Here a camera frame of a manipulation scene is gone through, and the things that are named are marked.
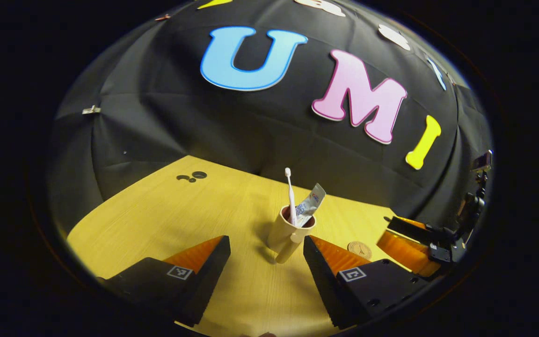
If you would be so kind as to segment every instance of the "pink letter m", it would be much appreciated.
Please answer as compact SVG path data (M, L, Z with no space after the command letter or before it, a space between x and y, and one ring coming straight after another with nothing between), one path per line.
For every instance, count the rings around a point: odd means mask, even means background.
M338 49L331 55L336 60L332 81L323 98L313 101L313 111L332 121L342 121L345 117L342 103L348 93L351 125L359 126L378 109L374 119L365 124L365 133L382 144L390 144L396 115L407 91L393 79L385 79L372 90L363 61Z

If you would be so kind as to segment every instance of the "white toothbrush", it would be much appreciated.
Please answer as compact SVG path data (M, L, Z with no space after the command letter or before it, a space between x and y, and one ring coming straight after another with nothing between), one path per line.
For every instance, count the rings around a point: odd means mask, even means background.
M297 209L295 208L295 192L292 190L291 185L291 169L286 167L284 169L284 174L288 178L288 198L291 200L291 218L289 219L290 223L293 226L297 226Z

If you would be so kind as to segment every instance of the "blue letter u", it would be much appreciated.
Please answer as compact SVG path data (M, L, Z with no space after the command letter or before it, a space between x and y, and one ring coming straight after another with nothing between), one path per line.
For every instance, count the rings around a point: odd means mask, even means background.
M307 37L287 30L270 30L274 39L265 63L253 71L234 67L234 56L242 41L253 36L250 27L223 27L211 32L211 43L201 61L201 75L221 88L253 91L267 89L278 83L291 63L298 44L307 43Z

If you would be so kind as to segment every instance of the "yellow wooden tabletop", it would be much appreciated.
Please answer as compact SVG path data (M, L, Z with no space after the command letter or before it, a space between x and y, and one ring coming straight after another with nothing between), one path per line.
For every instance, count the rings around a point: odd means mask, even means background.
M192 177L193 171L208 176L176 179ZM292 179L296 184L297 172ZM310 192L293 189L297 204ZM391 209L326 192L312 235L343 248L361 241L371 248L372 260L388 258L376 243L387 227L383 217L394 216ZM186 156L94 209L68 242L94 275L111 278L142 258L164 260L229 235L230 258L200 324L191 329L214 337L267 331L278 337L329 336L339 330L321 302L302 245L284 264L275 263L276 253L265 247L270 224L288 203L286 183Z

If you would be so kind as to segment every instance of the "beige cup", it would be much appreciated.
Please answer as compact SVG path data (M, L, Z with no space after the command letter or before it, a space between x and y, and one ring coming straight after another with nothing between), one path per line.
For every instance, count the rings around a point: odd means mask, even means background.
M283 206L269 229L267 245L269 249L278 253L278 256L276 256L276 262L278 263L286 262L303 242L305 236L309 235L317 224L315 216L312 216L306 224L301 228L297 228L286 220L290 211L289 205Z

